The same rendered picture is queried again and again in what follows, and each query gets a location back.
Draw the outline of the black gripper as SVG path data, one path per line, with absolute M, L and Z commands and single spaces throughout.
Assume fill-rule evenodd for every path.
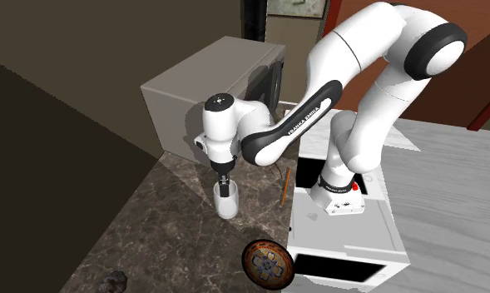
M 210 166 L 218 175 L 218 185 L 220 191 L 220 197 L 230 196 L 230 178 L 229 173 L 235 168 L 235 160 L 225 163 L 218 163 L 215 161 L 210 162 Z

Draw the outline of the white cup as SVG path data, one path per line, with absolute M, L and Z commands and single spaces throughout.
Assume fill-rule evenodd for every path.
M 223 219 L 235 217 L 239 210 L 239 192 L 236 183 L 230 180 L 229 196 L 221 197 L 219 184 L 216 183 L 213 188 L 215 208 L 218 215 Z

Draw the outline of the orange pencil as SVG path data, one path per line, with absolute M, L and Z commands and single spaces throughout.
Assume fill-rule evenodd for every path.
M 285 173 L 285 180 L 284 180 L 284 186 L 283 186 L 283 191 L 280 197 L 280 205 L 283 206 L 285 203 L 285 198 L 287 195 L 289 183 L 290 183 L 290 173 L 291 173 L 291 168 L 287 168 L 286 173 Z

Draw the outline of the patterned brown round plate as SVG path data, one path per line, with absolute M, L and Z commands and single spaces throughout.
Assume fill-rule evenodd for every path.
M 282 291 L 294 279 L 294 260 L 279 243 L 258 239 L 242 251 L 241 265 L 246 276 L 269 291 Z

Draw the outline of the grey microwave oven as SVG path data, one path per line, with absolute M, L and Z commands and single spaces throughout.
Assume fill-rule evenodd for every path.
M 223 37 L 141 85 L 165 151 L 209 166 L 194 139 L 203 132 L 205 101 L 227 92 L 263 102 L 273 112 L 280 95 L 285 46 Z

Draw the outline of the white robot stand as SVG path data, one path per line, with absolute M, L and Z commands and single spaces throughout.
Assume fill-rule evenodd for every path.
M 301 138 L 287 250 L 328 262 L 333 278 L 297 274 L 282 293 L 368 293 L 409 266 L 381 168 L 357 177 L 364 212 L 330 216 L 309 197 L 327 157 L 331 110 Z

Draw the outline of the dark grey lumpy object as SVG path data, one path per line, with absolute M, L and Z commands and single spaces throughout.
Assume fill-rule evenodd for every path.
M 126 287 L 126 274 L 123 271 L 113 271 L 101 280 L 97 293 L 123 293 Z

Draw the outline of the red-brown door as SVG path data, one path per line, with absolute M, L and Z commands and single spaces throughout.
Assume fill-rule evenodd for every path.
M 329 0 L 328 32 L 361 8 L 383 0 Z M 402 118 L 467 127 L 490 102 L 490 0 L 385 0 L 434 12 L 468 35 L 464 54 L 433 78 Z

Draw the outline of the framed wall picture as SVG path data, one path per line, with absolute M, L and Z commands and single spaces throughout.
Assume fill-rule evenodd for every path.
M 322 18 L 328 0 L 267 0 L 267 14 Z

